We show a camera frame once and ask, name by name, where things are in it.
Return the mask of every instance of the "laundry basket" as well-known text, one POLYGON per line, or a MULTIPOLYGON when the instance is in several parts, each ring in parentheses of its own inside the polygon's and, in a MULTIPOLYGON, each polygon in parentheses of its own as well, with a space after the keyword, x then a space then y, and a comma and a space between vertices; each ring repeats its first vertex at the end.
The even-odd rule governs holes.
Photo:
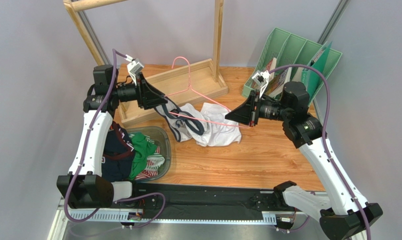
POLYGON ((161 154, 165 158, 164 164, 158 169, 158 175, 135 181, 137 183, 144 183, 163 177, 168 172, 171 166, 171 144, 170 140, 168 139, 168 135, 164 131, 164 129, 157 126, 146 126, 129 128, 126 130, 128 134, 142 133, 145 136, 149 136, 150 139, 154 140, 155 145, 159 146, 159 154, 161 154))

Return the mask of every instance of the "wooden frame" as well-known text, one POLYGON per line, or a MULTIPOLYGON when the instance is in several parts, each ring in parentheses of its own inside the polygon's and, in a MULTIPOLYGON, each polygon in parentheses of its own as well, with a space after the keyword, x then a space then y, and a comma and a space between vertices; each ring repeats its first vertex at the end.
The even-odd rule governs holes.
MULTIPOLYGON (((66 10, 68 11, 75 26, 81 34, 81 37, 83 38, 85 44, 87 45, 88 49, 94 57, 94 60, 98 65, 104 65, 105 62, 103 61, 99 49, 94 44, 91 35, 85 27, 78 12, 123 1, 126 0, 79 0, 74 2, 72 2, 71 0, 63 0, 63 4, 65 5, 66 10)), ((197 85, 197 81, 200 81, 201 83, 198 85, 197 90, 210 98, 216 98, 228 93, 228 87, 219 73, 221 29, 223 21, 223 1, 224 0, 215 0, 213 58, 191 64, 192 71, 195 71, 194 69, 197 68, 198 75, 202 77, 195 78, 192 74, 192 82, 195 83, 194 86, 197 85)), ((172 92, 171 89, 174 89, 174 91, 180 89, 182 80, 184 78, 187 79, 186 66, 149 77, 148 81, 149 83, 157 87, 157 85, 161 85, 163 81, 168 80, 166 90, 161 89, 161 87, 158 86, 159 90, 168 94, 172 92)), ((192 93, 192 95, 187 95, 186 97, 187 99, 181 99, 179 97, 176 100, 176 104, 181 106, 186 103, 195 104, 204 101, 201 96, 198 96, 194 93, 192 93)), ((158 116, 157 114, 154 114, 154 112, 149 110, 146 111, 146 113, 135 114, 135 112, 138 112, 138 107, 134 107, 134 104, 131 103, 121 103, 118 110, 120 112, 122 122, 125 127, 130 127, 132 124, 144 122, 158 116), (129 114, 131 113, 132 117, 127 117, 127 112, 129 114)))

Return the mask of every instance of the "wooden pole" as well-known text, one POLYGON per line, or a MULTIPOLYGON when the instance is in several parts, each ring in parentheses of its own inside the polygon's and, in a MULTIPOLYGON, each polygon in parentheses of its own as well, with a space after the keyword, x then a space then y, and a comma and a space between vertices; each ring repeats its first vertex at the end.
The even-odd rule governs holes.
POLYGON ((74 8, 74 11, 79 12, 123 1, 127 0, 80 0, 73 2, 72 7, 74 8))
POLYGON ((221 27, 223 23, 223 1, 215 0, 214 6, 214 45, 213 45, 213 77, 217 82, 220 66, 221 27))
POLYGON ((77 27, 79 34, 81 34, 82 39, 84 40, 85 44, 87 45, 88 49, 90 50, 91 55, 93 55, 94 60, 96 61, 97 65, 105 65, 105 62, 102 60, 99 51, 97 50, 93 40, 90 37, 87 29, 84 26, 79 14, 73 8, 73 5, 77 3, 72 3, 70 0, 63 0, 63 4, 65 5, 66 10, 68 11, 69 15, 72 18, 75 26, 77 27))

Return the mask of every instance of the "cable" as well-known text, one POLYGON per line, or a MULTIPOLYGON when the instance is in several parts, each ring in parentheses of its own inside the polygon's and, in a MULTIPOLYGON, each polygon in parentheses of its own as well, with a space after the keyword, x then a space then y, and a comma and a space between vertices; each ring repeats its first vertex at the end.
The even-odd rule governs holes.
POLYGON ((126 84, 126 83, 128 83, 128 78, 131 78, 131 76, 130 76, 130 75, 126 76, 126 77, 125 77, 125 82, 119 82, 119 84, 126 84))
MULTIPOLYGON (((314 191, 311 191, 310 193, 316 196, 316 193, 315 193, 314 191)), ((299 226, 298 228, 295 228, 295 229, 279 229, 279 231, 281 231, 282 233, 285 233, 285 234, 286 234, 286 233, 295 233, 295 232, 298 232, 298 231, 300 231, 301 229, 303 229, 303 228, 307 225, 307 223, 309 222, 310 219, 311 219, 311 217, 310 217, 310 216, 307 216, 307 218, 306 218, 306 220, 304 221, 304 223, 301 224, 301 226, 299 226)))
POLYGON ((325 152, 328 156, 329 161, 331 162, 332 166, 334 167, 335 171, 337 172, 338 176, 340 176, 341 180, 343 181, 344 186, 347 188, 347 191, 349 192, 350 196, 352 197, 353 201, 355 202, 356 206, 359 209, 359 212, 362 215, 363 221, 365 223, 365 229, 366 229, 366 235, 367 235, 367 240, 371 240, 371 227, 369 225, 369 221, 368 218, 366 217, 365 211, 362 208, 362 205, 359 203, 358 198, 356 197, 355 193, 353 192, 352 188, 350 187, 349 183, 347 182, 346 178, 344 177, 343 173, 341 172, 341 170, 338 168, 337 164, 335 163, 334 159, 332 158, 332 155, 328 149, 328 145, 326 143, 326 127, 328 124, 328 117, 329 117, 329 108, 330 108, 330 104, 331 104, 331 93, 329 90, 329 85, 328 82, 325 78, 325 76, 318 71, 317 69, 308 66, 308 65, 304 65, 304 64, 289 64, 289 65, 284 65, 284 66, 280 66, 277 67, 271 71, 269 71, 269 73, 274 73, 276 71, 279 70, 285 70, 287 68, 305 68, 308 70, 312 70, 314 73, 316 73, 323 81, 324 85, 325 85, 325 89, 326 89, 326 112, 325 112, 325 118, 324 118, 324 124, 323 124, 323 128, 322 128, 322 144, 324 146, 325 152))
POLYGON ((297 216, 297 208, 294 208, 294 215, 292 216, 292 221, 295 223, 295 217, 297 216))
POLYGON ((133 197, 133 198, 125 198, 125 199, 120 199, 117 202, 130 202, 130 201, 136 201, 139 199, 143 199, 145 197, 149 197, 149 196, 155 196, 155 195, 160 195, 162 197, 162 206, 161 209, 159 210, 159 212, 153 217, 151 218, 149 221, 141 224, 141 225, 137 225, 137 226, 133 226, 134 229, 138 229, 141 227, 144 227, 146 225, 148 225, 149 223, 151 223, 153 220, 155 220, 157 217, 159 217, 159 215, 162 213, 162 211, 164 211, 164 207, 165 207, 165 196, 164 194, 160 193, 160 192, 153 192, 153 193, 148 193, 146 195, 142 195, 142 196, 138 196, 138 197, 133 197))
POLYGON ((161 209, 159 210, 159 212, 158 212, 153 218, 151 218, 149 221, 147 221, 147 222, 145 222, 145 223, 143 223, 143 224, 141 224, 141 225, 136 225, 136 226, 132 226, 132 227, 128 227, 128 226, 119 226, 119 227, 111 228, 111 229, 109 229, 109 230, 106 230, 106 231, 103 231, 103 232, 99 232, 99 233, 96 233, 96 234, 92 234, 92 235, 79 235, 79 234, 76 234, 76 233, 74 233, 74 232, 72 231, 72 228, 74 227, 74 226, 72 226, 72 227, 68 230, 68 232, 69 232, 71 235, 73 235, 73 236, 75 236, 75 237, 78 237, 78 238, 92 238, 92 237, 101 236, 101 235, 103 235, 103 234, 107 234, 107 233, 113 232, 113 231, 115 231, 115 230, 123 229, 123 228, 126 228, 126 229, 129 229, 129 228, 138 229, 138 228, 144 227, 144 226, 146 226, 146 225, 149 225, 152 221, 154 221, 155 219, 157 219, 157 218, 159 217, 159 215, 164 211, 164 207, 165 207, 165 196, 164 196, 164 194, 162 194, 162 193, 160 193, 160 192, 153 192, 153 193, 148 193, 148 194, 145 194, 145 195, 142 195, 142 196, 138 196, 138 197, 124 198, 124 199, 120 199, 120 200, 117 201, 117 202, 119 202, 119 203, 120 203, 120 202, 132 202, 132 201, 136 201, 136 200, 139 200, 139 199, 143 199, 143 198, 150 197, 150 196, 156 196, 156 195, 160 195, 160 196, 162 197, 162 206, 161 206, 161 209))
POLYGON ((183 56, 178 56, 178 57, 176 57, 176 58, 174 59, 174 61, 173 61, 173 65, 171 66, 171 69, 174 68, 174 64, 175 64, 175 62, 176 62, 177 59, 183 59, 183 60, 185 60, 185 61, 187 62, 187 65, 188 65, 188 72, 189 72, 189 76, 188 76, 188 80, 187 80, 187 81, 188 81, 188 86, 187 86, 187 89, 182 90, 182 91, 178 91, 178 92, 175 92, 175 93, 168 94, 168 95, 166 95, 166 97, 173 96, 173 95, 176 95, 176 94, 180 94, 180 93, 186 92, 186 91, 188 91, 188 90, 192 90, 192 92, 194 92, 194 93, 200 95, 201 97, 204 97, 204 98, 206 98, 206 99, 212 101, 212 102, 215 103, 215 104, 218 104, 218 105, 224 107, 228 112, 230 112, 230 109, 229 109, 228 107, 224 106, 223 104, 221 104, 221 103, 219 103, 219 102, 217 102, 217 101, 215 101, 215 100, 212 100, 211 98, 209 98, 209 97, 203 95, 202 93, 197 92, 195 89, 193 89, 193 87, 192 87, 192 82, 191 82, 191 80, 190 80, 190 62, 189 62, 188 59, 186 59, 186 58, 183 57, 183 56))
POLYGON ((191 117, 191 116, 186 116, 186 115, 182 115, 182 114, 178 114, 175 112, 168 112, 169 114, 173 114, 179 117, 184 117, 187 119, 193 119, 193 120, 198 120, 201 122, 206 122, 206 123, 211 123, 211 124, 218 124, 218 125, 222 125, 222 126, 227 126, 227 127, 234 127, 234 128, 241 128, 241 129, 249 129, 249 126, 242 126, 242 125, 233 125, 233 124, 225 124, 225 123, 221 123, 221 122, 216 122, 216 121, 209 121, 209 120, 205 120, 205 119, 200 119, 200 118, 196 118, 196 117, 191 117))
POLYGON ((65 215, 69 220, 71 220, 74 223, 85 222, 86 220, 90 219, 94 214, 96 214, 96 212, 99 210, 97 208, 96 210, 94 210, 86 218, 75 219, 69 214, 68 203, 69 203, 69 196, 71 195, 71 190, 72 190, 72 188, 73 188, 73 186, 75 184, 75 181, 76 181, 76 179, 78 177, 78 174, 81 171, 82 165, 84 163, 85 152, 87 151, 88 139, 90 138, 91 129, 93 128, 93 125, 96 122, 97 115, 99 114, 99 112, 103 108, 103 106, 106 104, 106 102, 109 100, 109 96, 111 95, 112 90, 115 87, 114 83, 115 83, 115 76, 116 76, 116 55, 119 54, 120 56, 123 56, 123 54, 117 52, 115 49, 112 49, 112 53, 113 53, 113 71, 112 71, 111 84, 109 85, 109 89, 108 89, 108 92, 105 95, 105 98, 103 99, 103 101, 100 104, 100 106, 97 108, 96 113, 94 114, 93 119, 91 120, 90 125, 88 126, 87 133, 86 133, 85 139, 84 139, 83 148, 82 148, 81 158, 80 158, 77 170, 75 171, 75 173, 74 173, 74 175, 73 175, 73 177, 71 179, 71 182, 69 183, 68 190, 66 191, 66 195, 65 195, 65 204, 64 204, 64 207, 63 207, 64 211, 65 211, 65 215))

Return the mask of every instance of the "pink hanger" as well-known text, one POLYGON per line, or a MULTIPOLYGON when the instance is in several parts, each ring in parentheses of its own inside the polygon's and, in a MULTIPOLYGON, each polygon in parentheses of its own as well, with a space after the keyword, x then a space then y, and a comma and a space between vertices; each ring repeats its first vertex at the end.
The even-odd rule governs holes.
MULTIPOLYGON (((192 82, 190 81, 190 62, 188 61, 188 59, 186 59, 186 58, 183 57, 183 56, 178 56, 178 57, 176 57, 176 58, 174 59, 174 61, 173 61, 173 65, 171 66, 172 69, 174 68, 174 63, 176 62, 177 59, 183 59, 183 60, 185 60, 185 61, 187 62, 187 65, 188 65, 188 68, 189 68, 188 86, 187 86, 187 89, 182 90, 182 91, 178 91, 178 92, 175 92, 175 93, 168 94, 168 95, 166 95, 166 97, 173 96, 173 95, 180 94, 180 93, 184 93, 184 92, 186 92, 186 91, 188 91, 188 90, 191 90, 192 92, 194 92, 194 93, 200 95, 201 97, 204 97, 204 98, 206 98, 206 99, 212 101, 213 103, 216 103, 216 104, 218 104, 218 105, 224 107, 228 112, 231 111, 228 107, 222 105, 221 103, 219 103, 219 102, 217 102, 217 101, 215 101, 215 100, 212 100, 211 98, 209 98, 209 97, 203 95, 202 93, 197 92, 195 89, 193 89, 193 87, 192 87, 192 82)), ((169 113, 170 113, 170 114, 173 114, 173 115, 176 115, 176 116, 180 116, 180 117, 184 117, 184 118, 188 118, 188 119, 194 119, 194 120, 198 120, 198 121, 202 121, 202 122, 207 122, 207 123, 211 123, 211 124, 218 124, 218 125, 223 125, 223 126, 228 126, 228 127, 236 127, 236 128, 249 128, 249 126, 239 126, 239 125, 225 124, 225 123, 221 123, 221 122, 208 121, 208 120, 204 120, 204 119, 199 119, 199 118, 195 118, 195 117, 190 117, 190 116, 186 116, 186 115, 181 115, 181 114, 174 113, 174 112, 169 112, 169 113)))

